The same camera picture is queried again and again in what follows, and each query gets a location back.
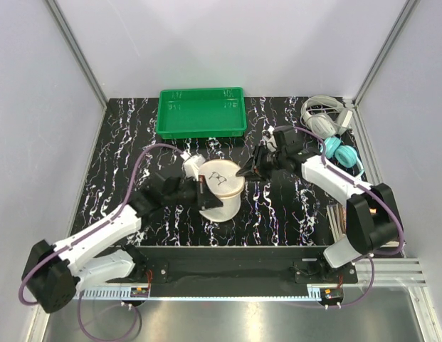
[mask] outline green plastic bin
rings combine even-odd
[[[247,127],[242,88],[163,90],[159,97],[162,139],[240,137]]]

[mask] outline black and white marble pattern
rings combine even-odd
[[[162,141],[156,135],[157,98],[112,99],[102,124],[85,181],[72,233],[104,217],[121,203],[132,167],[141,151]],[[245,98],[248,129],[242,138],[170,140],[191,153],[209,159],[225,158],[243,165],[270,125],[300,126],[300,107],[307,98]],[[351,132],[342,137],[355,146]],[[305,136],[307,146],[317,142]],[[179,175],[182,159],[168,149],[156,149],[145,158],[136,187],[151,172]],[[270,182],[249,182],[242,193],[240,212],[230,221],[211,223],[195,208],[167,207],[128,243],[171,246],[285,246],[331,244],[327,205],[335,201],[326,192],[286,172],[275,172]]]

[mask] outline round lid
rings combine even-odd
[[[244,177],[237,177],[240,167],[225,159],[209,160],[199,168],[199,175],[205,176],[206,183],[218,197],[230,197],[244,188]]]

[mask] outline white cup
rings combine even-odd
[[[205,176],[208,188],[218,197],[223,206],[201,210],[200,214],[212,222],[225,222],[232,219],[241,206],[241,192],[244,189],[244,177],[237,177],[240,167],[225,159],[209,160],[199,168],[199,175]]]

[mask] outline shiny metal surface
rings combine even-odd
[[[346,302],[361,294],[346,289]],[[51,315],[44,341],[89,341],[78,329],[76,302]],[[84,301],[84,322],[113,302]],[[352,308],[325,311],[305,304],[244,302],[148,302],[140,307],[142,329],[126,341],[152,342],[296,342],[296,341],[423,341],[406,289],[373,289]],[[88,325],[98,338],[120,337],[132,312],[115,307]]]

